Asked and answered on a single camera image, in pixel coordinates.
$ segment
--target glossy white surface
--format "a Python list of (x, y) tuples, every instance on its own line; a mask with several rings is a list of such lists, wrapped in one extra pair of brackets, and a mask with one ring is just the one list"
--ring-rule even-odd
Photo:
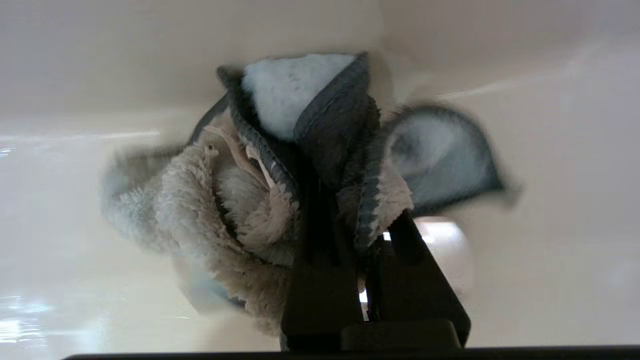
[(470, 346), (640, 343), (640, 3), (0, 3), (0, 354), (274, 350), (101, 219), (115, 149), (186, 138), (222, 63), (370, 50), (373, 93), (475, 113), (524, 186), (451, 211)]

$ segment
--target fabric pile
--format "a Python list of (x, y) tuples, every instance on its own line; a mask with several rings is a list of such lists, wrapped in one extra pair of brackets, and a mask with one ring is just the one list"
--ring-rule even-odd
[(426, 104), (381, 124), (365, 53), (265, 59), (218, 75), (227, 93), (186, 146), (116, 157), (102, 209), (125, 238), (209, 273), (268, 333), (280, 330), (294, 259), (301, 164), (335, 190), (360, 255), (405, 209), (432, 215), (504, 189), (470, 117)]

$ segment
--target microfiber cloth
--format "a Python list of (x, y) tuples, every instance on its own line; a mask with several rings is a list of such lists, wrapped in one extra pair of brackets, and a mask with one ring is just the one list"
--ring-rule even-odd
[(115, 158), (102, 209), (124, 237), (210, 274), (268, 333), (280, 330), (291, 274), (301, 161), (335, 191), (359, 256), (405, 209), (432, 215), (504, 189), (468, 115), (426, 104), (381, 125), (366, 53), (269, 58), (218, 75), (227, 93), (187, 146)]

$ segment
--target folded cloth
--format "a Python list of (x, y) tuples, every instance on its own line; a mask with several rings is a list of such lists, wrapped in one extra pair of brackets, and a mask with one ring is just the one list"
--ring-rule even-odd
[(503, 189), (468, 115), (423, 105), (381, 126), (365, 53), (265, 59), (218, 75), (227, 93), (189, 145), (117, 158), (102, 207), (124, 237), (222, 283), (269, 333), (280, 330), (294, 257), (301, 161), (335, 191), (360, 256), (405, 209), (431, 215)]

